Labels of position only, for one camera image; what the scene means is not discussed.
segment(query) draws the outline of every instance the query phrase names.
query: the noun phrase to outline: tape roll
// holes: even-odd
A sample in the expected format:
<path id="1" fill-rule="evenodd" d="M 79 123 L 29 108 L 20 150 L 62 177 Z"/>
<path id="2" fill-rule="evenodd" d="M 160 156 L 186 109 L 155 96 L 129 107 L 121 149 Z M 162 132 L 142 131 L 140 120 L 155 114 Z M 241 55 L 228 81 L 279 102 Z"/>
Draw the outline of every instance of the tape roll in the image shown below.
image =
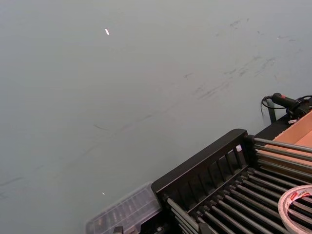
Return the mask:
<path id="1" fill-rule="evenodd" d="M 312 185 L 303 185 L 286 191 L 278 201 L 279 215 L 281 216 L 281 219 L 287 230 L 292 234 L 311 233 L 311 230 L 292 221 L 288 216 L 288 208 L 292 204 L 292 202 L 296 201 L 299 198 L 310 195 L 312 195 Z"/>

